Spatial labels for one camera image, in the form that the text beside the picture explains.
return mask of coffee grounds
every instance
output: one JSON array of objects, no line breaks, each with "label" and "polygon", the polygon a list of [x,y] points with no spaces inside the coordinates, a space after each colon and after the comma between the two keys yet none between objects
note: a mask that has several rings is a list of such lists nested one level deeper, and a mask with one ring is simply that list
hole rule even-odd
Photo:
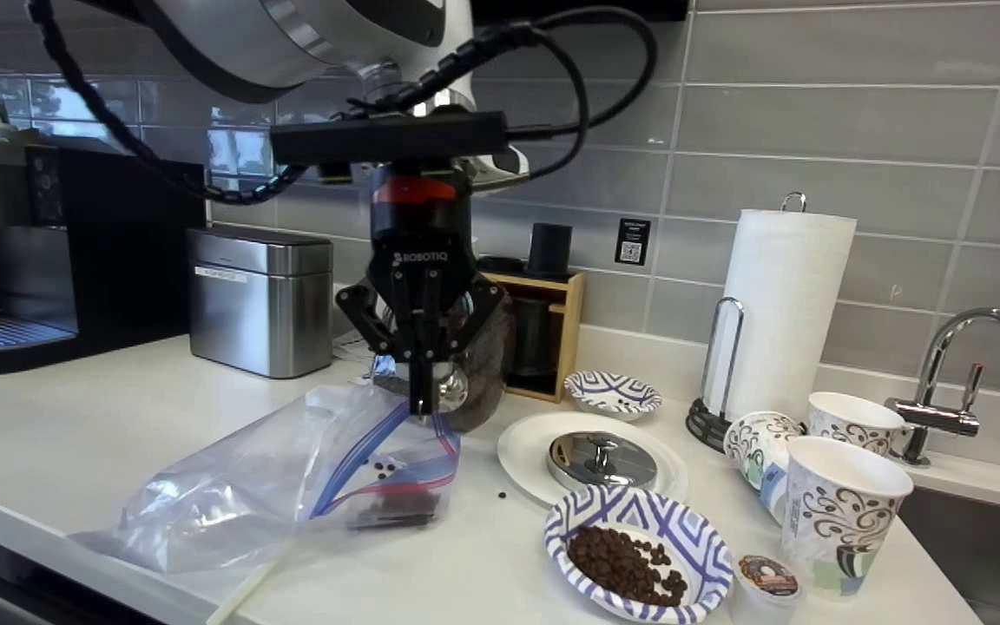
[{"label": "coffee grounds", "polygon": [[688,584],[676,571],[666,575],[658,566],[671,566],[663,544],[631,542],[612,528],[577,528],[569,538],[569,559],[605,589],[642,604],[682,604]]}]

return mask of white countertop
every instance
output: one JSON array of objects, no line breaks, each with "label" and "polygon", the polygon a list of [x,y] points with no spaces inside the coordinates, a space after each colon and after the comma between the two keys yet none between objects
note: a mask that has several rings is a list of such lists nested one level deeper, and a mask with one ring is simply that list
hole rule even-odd
[{"label": "white countertop", "polygon": [[[315,382],[363,371],[363,356],[299,382],[266,382],[160,341],[26,374],[0,374],[0,544],[99,588],[160,622],[205,622],[237,599],[240,581],[158,575],[77,544],[99,532],[158,468],[284,407]],[[453,508],[425,532],[382,532],[356,542],[313,536],[240,607],[251,622],[612,622],[569,593],[541,555],[547,508],[524,496],[497,462],[507,425],[563,407],[505,400],[467,433]],[[724,454],[693,441],[686,407],[666,403],[642,426],[688,462],[688,494],[732,551],[778,551],[778,528]],[[896,523],[858,602],[807,602],[801,625],[980,622],[946,572]]]}]

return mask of ceramic mug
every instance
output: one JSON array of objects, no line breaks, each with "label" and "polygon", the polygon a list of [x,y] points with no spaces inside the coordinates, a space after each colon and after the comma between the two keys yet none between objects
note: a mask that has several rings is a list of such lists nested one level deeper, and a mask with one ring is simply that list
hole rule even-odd
[{"label": "ceramic mug", "polygon": [[833,437],[790,447],[781,544],[808,589],[850,599],[864,584],[899,503],[913,494],[903,464]]},{"label": "ceramic mug", "polygon": [[781,494],[786,494],[786,444],[801,433],[801,425],[778,410],[752,410],[736,417],[724,437],[726,459],[748,481],[748,488],[761,496],[769,514],[781,521]]},{"label": "ceramic mug", "polygon": [[817,437],[850,441],[885,459],[903,459],[917,431],[889,407],[847,394],[813,394],[807,425]]}]

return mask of plastic bag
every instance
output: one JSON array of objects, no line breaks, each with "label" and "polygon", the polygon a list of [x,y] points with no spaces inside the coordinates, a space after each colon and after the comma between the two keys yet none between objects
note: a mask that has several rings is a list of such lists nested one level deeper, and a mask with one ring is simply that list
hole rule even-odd
[{"label": "plastic bag", "polygon": [[411,419],[406,403],[376,385],[328,385],[158,471],[102,542],[120,559],[189,572],[275,559],[328,519],[428,523],[460,454],[440,417]]}]

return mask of wall outlet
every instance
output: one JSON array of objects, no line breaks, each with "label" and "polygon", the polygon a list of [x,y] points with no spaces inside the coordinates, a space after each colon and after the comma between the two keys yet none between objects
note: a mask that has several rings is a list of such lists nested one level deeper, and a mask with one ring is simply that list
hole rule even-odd
[{"label": "wall outlet", "polygon": [[650,218],[619,218],[614,265],[645,265]]}]

